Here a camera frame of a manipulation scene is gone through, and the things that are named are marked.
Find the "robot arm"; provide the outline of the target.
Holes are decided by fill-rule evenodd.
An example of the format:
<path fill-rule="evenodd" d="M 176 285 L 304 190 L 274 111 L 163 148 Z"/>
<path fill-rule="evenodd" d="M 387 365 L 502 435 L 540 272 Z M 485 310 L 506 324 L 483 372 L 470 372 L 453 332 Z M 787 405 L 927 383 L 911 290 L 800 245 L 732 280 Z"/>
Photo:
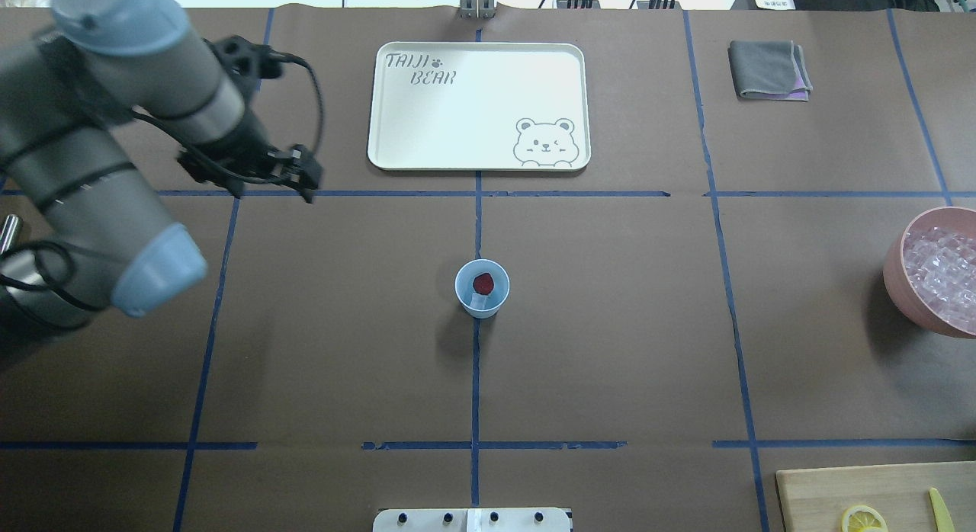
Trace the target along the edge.
<path fill-rule="evenodd" d="M 313 146 L 278 149 L 252 111 L 261 80 L 307 67 L 240 36 L 208 41 L 176 0 L 51 0 L 53 27 L 2 51 L 2 174 L 51 237 L 2 253 L 2 350 L 83 329 L 102 310 L 142 317 L 208 265 L 112 130 L 142 121 L 180 147 L 199 184 L 233 197 L 278 185 L 313 202 Z"/>

